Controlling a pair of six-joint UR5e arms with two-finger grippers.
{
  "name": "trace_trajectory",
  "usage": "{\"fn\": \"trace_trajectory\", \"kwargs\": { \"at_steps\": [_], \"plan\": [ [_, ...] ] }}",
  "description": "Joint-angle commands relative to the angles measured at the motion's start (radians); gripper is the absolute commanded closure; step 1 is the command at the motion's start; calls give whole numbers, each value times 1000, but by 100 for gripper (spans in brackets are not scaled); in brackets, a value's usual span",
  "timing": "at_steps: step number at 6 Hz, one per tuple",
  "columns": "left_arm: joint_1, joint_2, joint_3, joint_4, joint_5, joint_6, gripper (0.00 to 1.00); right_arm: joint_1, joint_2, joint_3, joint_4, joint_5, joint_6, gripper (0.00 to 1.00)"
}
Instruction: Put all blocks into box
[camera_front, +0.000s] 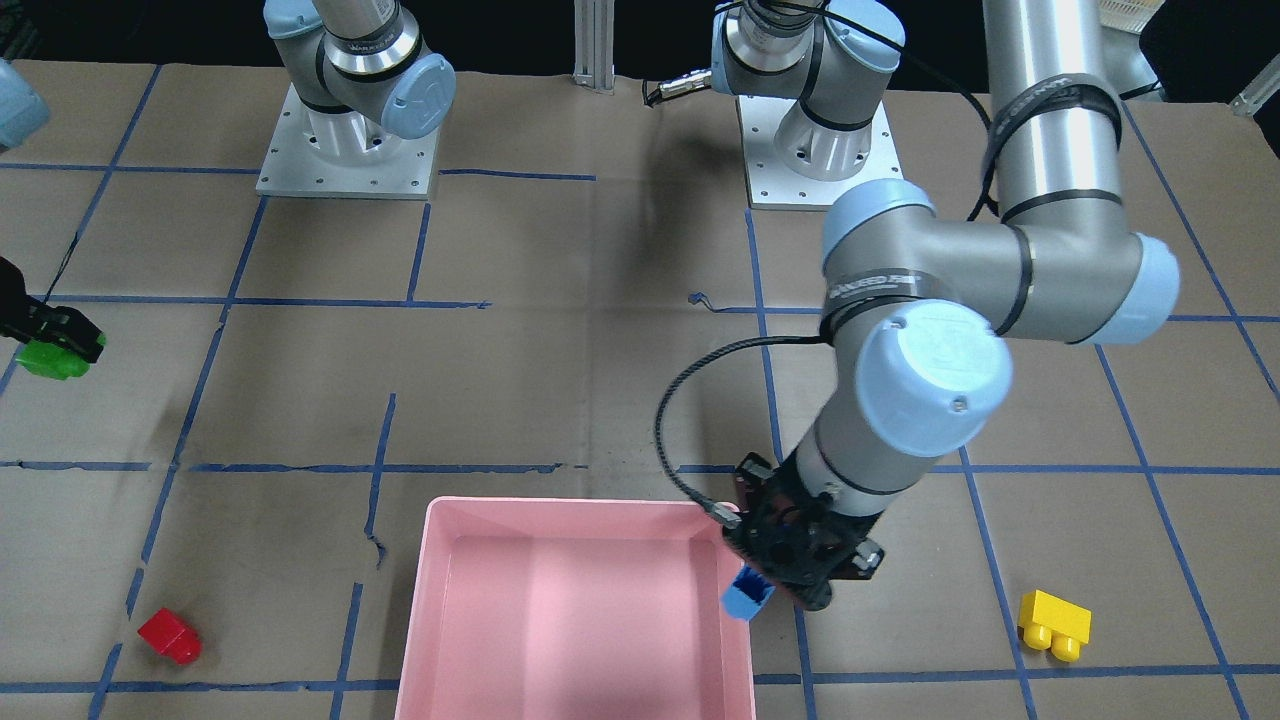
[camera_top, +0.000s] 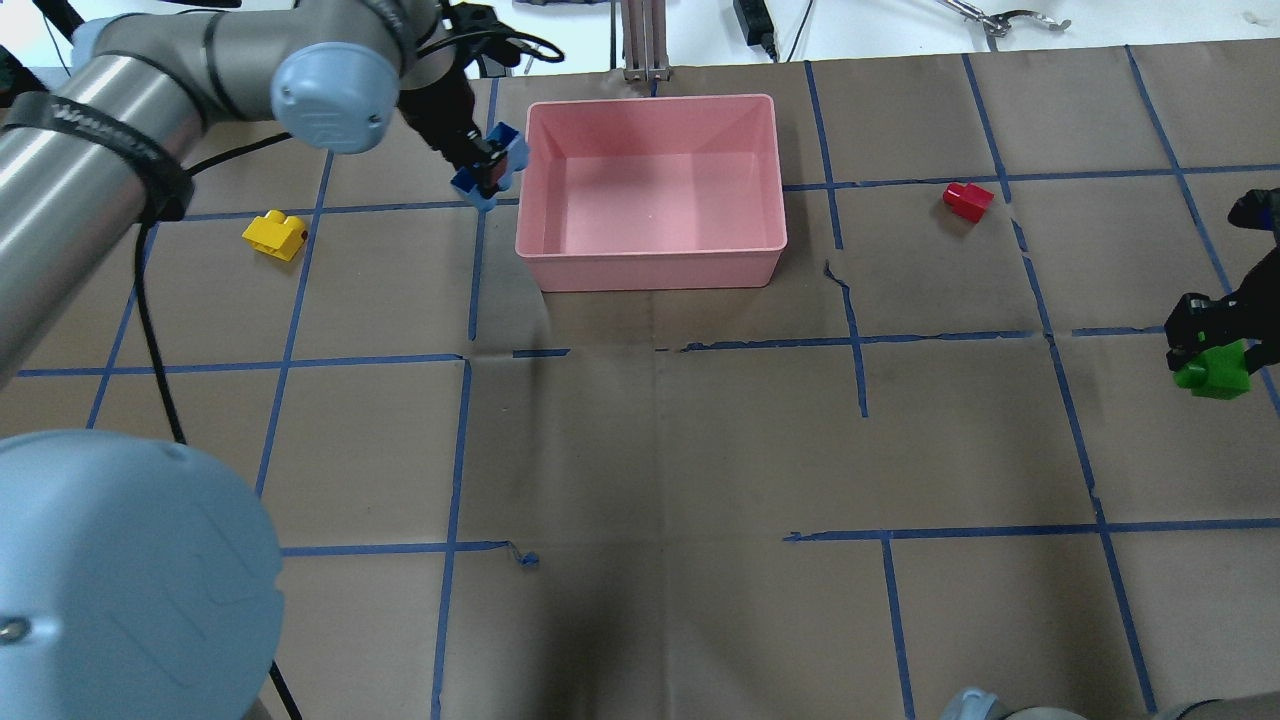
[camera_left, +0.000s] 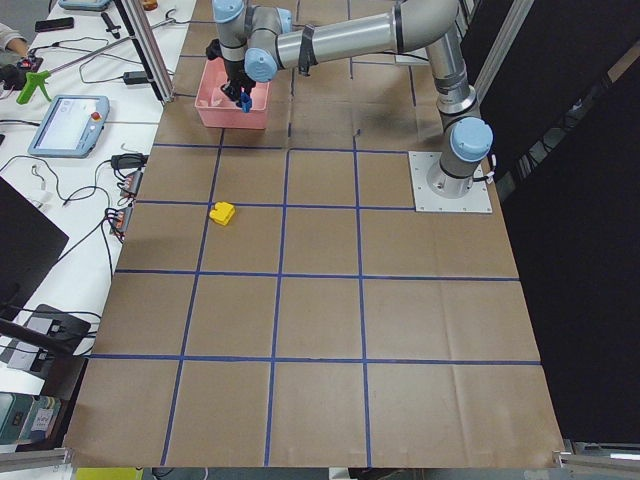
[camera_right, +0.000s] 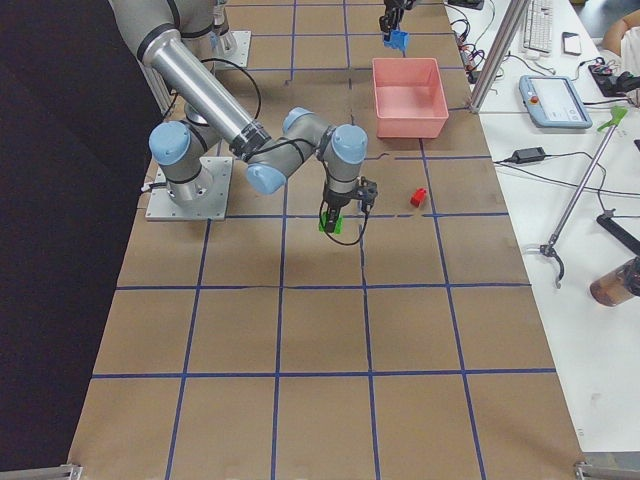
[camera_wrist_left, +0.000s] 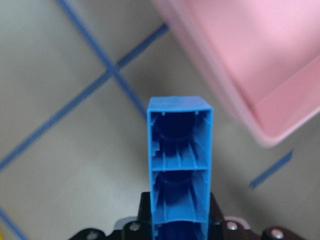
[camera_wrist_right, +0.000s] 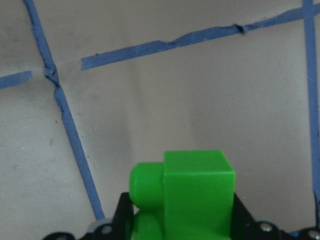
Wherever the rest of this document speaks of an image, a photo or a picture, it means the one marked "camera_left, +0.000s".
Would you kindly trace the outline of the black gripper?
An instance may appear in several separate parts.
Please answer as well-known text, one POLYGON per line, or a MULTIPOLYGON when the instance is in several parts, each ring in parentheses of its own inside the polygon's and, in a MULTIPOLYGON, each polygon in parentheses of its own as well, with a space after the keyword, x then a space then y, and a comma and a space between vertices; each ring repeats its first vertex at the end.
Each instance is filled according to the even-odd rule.
POLYGON ((233 102, 240 103, 242 94, 251 95, 253 80, 244 69, 244 61, 223 60, 227 82, 221 87, 223 93, 233 102))

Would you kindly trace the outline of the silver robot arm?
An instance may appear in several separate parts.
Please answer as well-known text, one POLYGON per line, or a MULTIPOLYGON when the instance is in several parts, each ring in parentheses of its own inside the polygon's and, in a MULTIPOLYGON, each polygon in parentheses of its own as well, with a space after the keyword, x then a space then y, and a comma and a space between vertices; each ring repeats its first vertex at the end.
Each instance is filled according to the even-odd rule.
POLYGON ((250 108, 253 88, 281 70, 307 76, 324 62, 424 48, 444 135, 427 182, 434 193, 449 199, 470 191, 477 167, 490 155, 493 132, 480 117, 476 91, 468 81, 455 27, 456 2, 398 1, 385 13, 299 30, 285 9, 245 1, 215 1, 212 7, 217 36, 206 56, 222 60, 227 81, 221 90, 243 110, 250 108))

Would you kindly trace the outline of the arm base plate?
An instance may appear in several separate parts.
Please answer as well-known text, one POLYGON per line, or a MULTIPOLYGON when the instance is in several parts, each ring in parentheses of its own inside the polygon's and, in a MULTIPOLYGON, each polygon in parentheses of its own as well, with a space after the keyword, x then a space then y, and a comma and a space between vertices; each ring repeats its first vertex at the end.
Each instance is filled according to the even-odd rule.
POLYGON ((409 170, 415 211, 437 214, 491 214, 493 208, 485 181, 475 182, 482 174, 477 165, 471 177, 456 179, 440 165, 440 152, 409 151, 409 170))

